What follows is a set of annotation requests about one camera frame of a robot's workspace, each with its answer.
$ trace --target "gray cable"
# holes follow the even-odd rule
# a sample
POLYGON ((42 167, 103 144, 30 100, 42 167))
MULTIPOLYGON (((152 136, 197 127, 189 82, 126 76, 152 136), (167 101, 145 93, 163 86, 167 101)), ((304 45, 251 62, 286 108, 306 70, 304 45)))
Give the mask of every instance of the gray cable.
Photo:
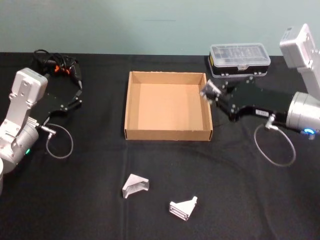
POLYGON ((289 142, 291 148, 292 148, 292 151, 293 151, 293 156, 292 156, 292 160, 289 162, 289 163, 285 163, 285 164, 280 164, 280 163, 276 163, 274 161, 272 161, 262 150, 261 148, 259 147, 258 145, 258 142, 257 142, 257 132, 260 128, 263 128, 264 125, 261 124, 259 125, 255 131, 254 131, 254 142, 255 142, 255 145, 256 147, 258 148, 258 150, 260 151, 260 153, 270 162, 272 163, 273 165, 277 166, 277 167, 289 167, 291 166, 295 161, 296 161, 296 157, 297 157, 297 154, 296 154, 296 149, 295 149, 295 146, 293 145, 293 143, 291 142, 290 138, 281 130, 281 129, 277 129, 276 131, 278 131, 279 133, 281 133, 285 139, 289 142))
POLYGON ((73 151, 74 151, 74 140, 73 140, 70 132, 69 132, 67 129, 65 129, 63 126, 60 126, 60 125, 57 125, 57 124, 47 123, 46 125, 50 125, 50 126, 54 126, 54 127, 60 128, 60 129, 64 130, 64 131, 69 135, 70 141, 71 141, 71 150, 70 150, 70 152, 69 152, 67 155, 65 155, 65 156, 56 156, 56 155, 54 155, 54 154, 49 150, 49 141, 50 141, 50 139, 51 139, 50 137, 48 137, 48 139, 47 139, 47 141, 46 141, 46 144, 45 144, 46 151, 47 151, 52 157, 54 157, 55 159, 66 159, 66 158, 69 157, 69 156, 73 153, 73 151))

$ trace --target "blue light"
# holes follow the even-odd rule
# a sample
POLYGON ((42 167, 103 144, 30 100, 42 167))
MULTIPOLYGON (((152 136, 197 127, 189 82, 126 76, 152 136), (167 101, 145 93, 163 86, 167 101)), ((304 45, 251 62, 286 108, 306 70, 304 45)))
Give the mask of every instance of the blue light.
POLYGON ((310 129, 310 128, 304 129, 304 132, 307 133, 307 134, 311 134, 311 135, 313 135, 313 134, 316 133, 314 130, 312 130, 312 129, 310 129))

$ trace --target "black table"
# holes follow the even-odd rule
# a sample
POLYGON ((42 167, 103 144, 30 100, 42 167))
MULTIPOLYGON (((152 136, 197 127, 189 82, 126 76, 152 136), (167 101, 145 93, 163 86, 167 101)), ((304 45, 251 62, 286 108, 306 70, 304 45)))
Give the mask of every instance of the black table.
MULTIPOLYGON (((195 240, 319 239, 320 140, 286 131, 297 161, 279 168, 258 152, 253 133, 265 122, 239 122, 212 107, 211 142, 126 141, 123 134, 129 71, 210 72, 203 56, 79 54, 83 106, 56 119, 75 141, 65 160, 45 151, 41 134, 31 153, 4 178, 0 197, 1 240, 195 240), (148 178, 150 189, 122 198, 130 173, 148 178), (169 202, 198 197, 187 222, 169 213, 169 202)), ((30 64, 26 53, 0 54, 0 116, 5 117, 16 71, 30 64)), ((282 57, 272 57, 261 87, 294 93, 306 88, 282 57)), ((67 79, 48 91, 72 95, 67 79)), ((68 150, 67 138, 60 144, 68 150)), ((258 141, 275 161, 292 155, 277 133, 258 141)))

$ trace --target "metal angle bracket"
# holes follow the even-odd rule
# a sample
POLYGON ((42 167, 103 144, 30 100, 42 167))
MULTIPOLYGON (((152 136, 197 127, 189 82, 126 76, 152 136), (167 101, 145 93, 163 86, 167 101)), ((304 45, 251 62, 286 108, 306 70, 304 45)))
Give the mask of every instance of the metal angle bracket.
POLYGON ((122 194, 123 197, 126 199, 129 195, 142 190, 149 190, 149 179, 134 174, 130 174, 122 188, 122 194))
POLYGON ((187 221, 197 204, 197 197, 194 196, 192 200, 183 201, 179 203, 170 202, 169 212, 177 217, 187 221))

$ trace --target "cardboard box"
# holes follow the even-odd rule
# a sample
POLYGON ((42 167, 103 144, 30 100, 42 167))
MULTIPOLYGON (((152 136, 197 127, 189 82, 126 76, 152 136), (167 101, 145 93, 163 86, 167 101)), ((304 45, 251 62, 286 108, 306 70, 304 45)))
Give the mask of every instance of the cardboard box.
POLYGON ((125 138, 210 141, 211 109, 199 94, 206 82, 204 73, 130 72, 125 138))

